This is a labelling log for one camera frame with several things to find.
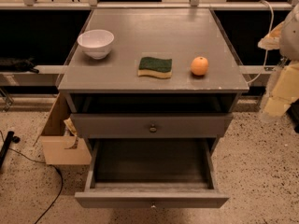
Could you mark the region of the white and yellow gripper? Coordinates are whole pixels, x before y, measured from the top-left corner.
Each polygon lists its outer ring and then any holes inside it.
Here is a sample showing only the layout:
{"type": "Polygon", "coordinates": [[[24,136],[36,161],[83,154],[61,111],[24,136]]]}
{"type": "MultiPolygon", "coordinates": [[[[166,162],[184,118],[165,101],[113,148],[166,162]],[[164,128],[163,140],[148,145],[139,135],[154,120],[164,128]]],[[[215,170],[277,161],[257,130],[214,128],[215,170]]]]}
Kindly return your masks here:
{"type": "Polygon", "coordinates": [[[270,76],[263,96],[260,119],[272,122],[281,118],[291,104],[299,99],[299,23],[284,21],[262,38],[258,47],[278,49],[290,63],[278,67],[270,76]]]}

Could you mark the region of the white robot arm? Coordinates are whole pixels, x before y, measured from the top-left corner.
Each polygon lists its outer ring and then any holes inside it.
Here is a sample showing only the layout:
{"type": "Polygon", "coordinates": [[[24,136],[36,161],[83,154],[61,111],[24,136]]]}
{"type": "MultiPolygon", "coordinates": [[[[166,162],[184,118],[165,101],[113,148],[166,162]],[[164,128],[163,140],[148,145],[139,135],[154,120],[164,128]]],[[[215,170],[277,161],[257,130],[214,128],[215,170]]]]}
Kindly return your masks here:
{"type": "Polygon", "coordinates": [[[259,41],[258,47],[278,49],[282,58],[290,62],[279,65],[270,75],[261,101],[260,119],[272,122],[299,100],[299,5],[259,41]]]}

